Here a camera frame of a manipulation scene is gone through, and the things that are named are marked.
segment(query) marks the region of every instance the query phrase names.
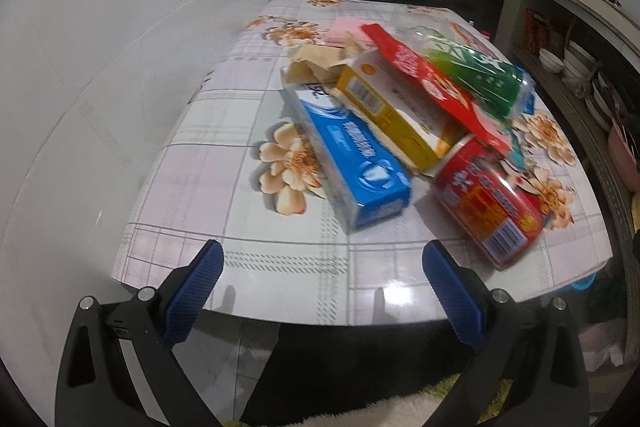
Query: soda can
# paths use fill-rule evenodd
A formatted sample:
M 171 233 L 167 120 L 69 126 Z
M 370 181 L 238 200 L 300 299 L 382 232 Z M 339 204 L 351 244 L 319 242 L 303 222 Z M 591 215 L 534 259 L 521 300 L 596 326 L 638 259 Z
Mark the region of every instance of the soda can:
M 511 186 L 502 157 L 468 135 L 444 158 L 433 189 L 491 263 L 515 263 L 544 229 L 538 199 Z

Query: white bowl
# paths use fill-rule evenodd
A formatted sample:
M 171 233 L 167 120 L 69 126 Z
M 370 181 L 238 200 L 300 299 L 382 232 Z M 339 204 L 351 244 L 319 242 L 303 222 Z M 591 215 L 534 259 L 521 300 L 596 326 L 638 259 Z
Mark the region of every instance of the white bowl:
M 562 74 L 564 74 L 564 76 L 579 76 L 580 78 L 587 78 L 566 61 L 564 62 L 564 69 L 562 70 Z
M 593 68 L 593 65 L 596 62 L 596 59 L 589 52 L 585 51 L 584 48 L 581 48 L 578 44 L 573 41 L 569 41 L 569 45 L 567 46 L 569 51 L 575 55 L 575 58 L 581 61 L 587 68 Z
M 562 71 L 562 60 L 544 48 L 540 48 L 540 64 L 551 73 L 560 73 Z
M 564 64 L 570 64 L 574 70 L 578 71 L 582 76 L 589 76 L 591 70 L 585 66 L 579 58 L 572 54 L 569 48 L 564 49 Z

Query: yellow box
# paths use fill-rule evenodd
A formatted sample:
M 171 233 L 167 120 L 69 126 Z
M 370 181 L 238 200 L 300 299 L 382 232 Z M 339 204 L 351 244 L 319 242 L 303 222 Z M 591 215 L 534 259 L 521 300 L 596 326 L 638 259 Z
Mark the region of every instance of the yellow box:
M 336 86 L 409 158 L 418 171 L 436 164 L 466 134 L 428 95 L 377 50 L 344 68 Z

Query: floral tablecloth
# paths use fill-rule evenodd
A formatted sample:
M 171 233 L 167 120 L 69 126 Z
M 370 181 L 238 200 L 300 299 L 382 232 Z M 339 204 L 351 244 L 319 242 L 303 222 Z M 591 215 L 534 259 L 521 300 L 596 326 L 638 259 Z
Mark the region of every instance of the floral tablecloth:
M 602 214 L 540 100 L 536 117 L 518 123 L 531 175 L 511 174 L 542 194 L 552 219 L 513 267 L 497 272 L 482 261 L 423 179 L 413 181 L 412 203 L 401 216 L 358 232 L 340 227 L 323 197 L 315 156 L 291 124 L 280 69 L 290 47 L 321 42 L 337 16 L 388 25 L 398 10 L 432 12 L 351 0 L 271 1 L 206 78 L 162 149 L 126 226 L 113 277 L 134 287 L 159 285 L 214 238 L 225 250 L 225 269 L 206 309 L 366 325 L 444 317 L 421 266 L 422 248 L 434 238 L 489 288 L 517 300 L 600 269 L 612 255 Z M 482 39 L 453 12 L 447 16 Z

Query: red packaging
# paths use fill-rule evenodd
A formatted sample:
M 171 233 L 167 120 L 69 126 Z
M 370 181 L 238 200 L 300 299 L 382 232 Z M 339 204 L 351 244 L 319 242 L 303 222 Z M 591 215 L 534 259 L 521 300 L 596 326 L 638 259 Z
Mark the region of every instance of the red packaging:
M 529 9 L 524 15 L 524 43 L 522 48 L 529 53 L 538 52 L 536 49 L 536 18 L 532 10 Z
M 393 38 L 379 24 L 362 25 L 362 31 L 376 43 L 387 62 L 402 71 L 408 81 L 424 89 L 432 100 L 464 124 L 482 143 L 504 155 L 511 151 L 511 136 L 503 131 L 497 120 L 482 111 L 466 90 L 456 86 L 447 75 Z
M 500 156 L 471 135 L 443 160 L 433 189 L 498 270 L 515 263 L 544 229 L 534 196 L 511 187 Z

